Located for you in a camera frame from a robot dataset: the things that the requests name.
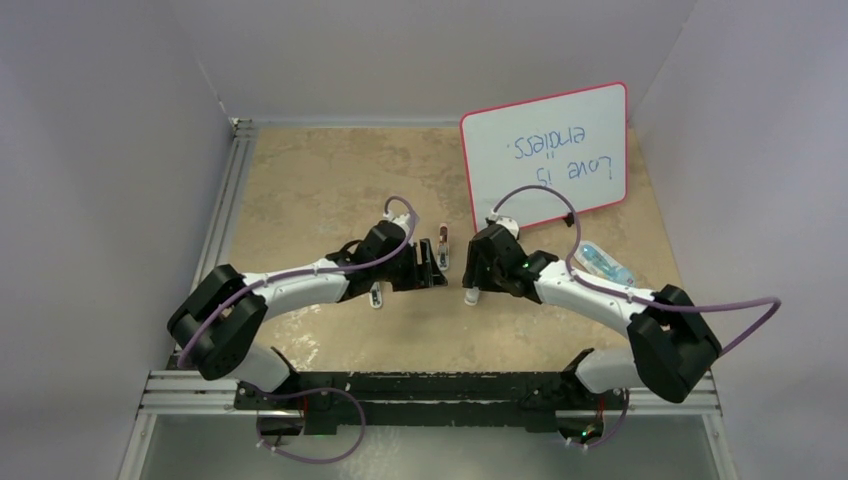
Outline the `pink and white stapler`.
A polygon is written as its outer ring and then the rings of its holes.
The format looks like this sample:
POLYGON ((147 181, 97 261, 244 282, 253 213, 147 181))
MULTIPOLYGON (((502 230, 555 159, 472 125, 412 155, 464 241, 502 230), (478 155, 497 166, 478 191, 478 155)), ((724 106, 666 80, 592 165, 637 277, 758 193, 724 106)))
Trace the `pink and white stapler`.
POLYGON ((450 265, 450 250, 449 250, 449 228, 446 223, 441 223, 439 226, 438 247, 437 247, 437 263, 442 271, 449 269, 450 265))

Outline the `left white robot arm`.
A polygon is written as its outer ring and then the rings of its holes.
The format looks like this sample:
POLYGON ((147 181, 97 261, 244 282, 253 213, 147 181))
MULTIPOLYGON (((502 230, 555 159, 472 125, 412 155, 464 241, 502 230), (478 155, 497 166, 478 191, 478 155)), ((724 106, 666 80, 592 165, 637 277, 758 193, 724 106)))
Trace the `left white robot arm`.
POLYGON ((393 292, 445 287, 428 239, 414 241, 410 219, 382 220, 362 239, 300 268, 240 273, 213 268, 175 311, 167 330, 180 346, 177 364, 206 380, 234 378, 259 389, 272 408, 297 399, 298 382, 285 356, 257 339, 262 324, 312 305, 336 304, 387 283, 393 292))

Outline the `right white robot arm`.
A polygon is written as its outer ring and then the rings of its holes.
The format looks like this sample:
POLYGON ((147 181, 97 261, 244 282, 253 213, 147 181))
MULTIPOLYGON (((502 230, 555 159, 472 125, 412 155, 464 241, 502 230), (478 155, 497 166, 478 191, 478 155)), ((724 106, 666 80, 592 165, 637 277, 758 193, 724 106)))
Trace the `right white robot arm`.
POLYGON ((627 341, 622 348, 584 350, 564 369, 561 392, 576 407, 629 388, 681 403, 722 351, 682 289, 630 288, 579 272, 554 254, 526 253, 503 225, 492 224, 470 240, 463 286, 564 308, 627 341))

